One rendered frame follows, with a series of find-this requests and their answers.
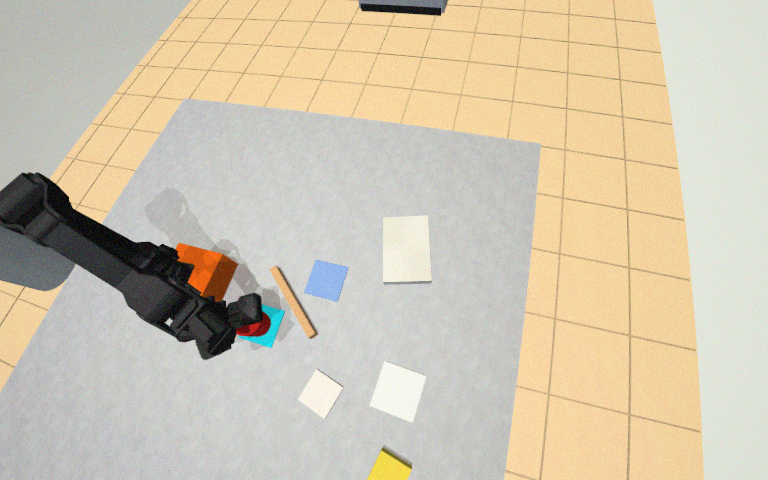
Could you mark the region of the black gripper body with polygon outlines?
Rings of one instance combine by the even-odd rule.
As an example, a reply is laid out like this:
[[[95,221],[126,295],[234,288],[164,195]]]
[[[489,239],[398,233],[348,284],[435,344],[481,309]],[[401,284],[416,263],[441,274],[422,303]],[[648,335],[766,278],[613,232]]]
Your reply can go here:
[[[239,322],[243,326],[249,326],[262,322],[263,310],[261,307],[261,296],[257,293],[251,293],[240,296],[238,301],[229,303],[226,307],[226,301],[215,302],[214,296],[206,297],[211,303],[211,309],[214,309],[228,322]],[[230,310],[230,311],[229,311]],[[188,333],[182,331],[176,338],[179,342],[188,342],[195,340]]]

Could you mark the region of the red cup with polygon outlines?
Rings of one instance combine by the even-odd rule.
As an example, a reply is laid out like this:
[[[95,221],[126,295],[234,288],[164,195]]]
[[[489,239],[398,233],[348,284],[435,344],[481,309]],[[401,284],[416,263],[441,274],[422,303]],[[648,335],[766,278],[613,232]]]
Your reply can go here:
[[[270,330],[270,318],[263,312],[263,320],[260,323],[236,328],[240,336],[264,336]]]

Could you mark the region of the olive yellow rectangular block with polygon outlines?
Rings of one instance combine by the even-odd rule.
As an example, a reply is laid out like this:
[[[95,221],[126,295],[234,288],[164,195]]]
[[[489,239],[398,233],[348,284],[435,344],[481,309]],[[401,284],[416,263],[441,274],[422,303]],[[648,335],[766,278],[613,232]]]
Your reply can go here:
[[[407,480],[412,466],[382,448],[367,480]]]

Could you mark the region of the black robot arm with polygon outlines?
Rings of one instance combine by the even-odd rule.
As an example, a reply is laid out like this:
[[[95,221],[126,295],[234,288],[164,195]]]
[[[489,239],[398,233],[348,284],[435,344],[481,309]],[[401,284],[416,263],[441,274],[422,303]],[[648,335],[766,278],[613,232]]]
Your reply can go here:
[[[53,248],[116,288],[145,322],[175,338],[188,331],[204,360],[235,342],[236,328],[188,283],[194,264],[178,261],[172,247],[135,243],[81,214],[62,188],[38,172],[21,173],[2,189],[0,226]]]

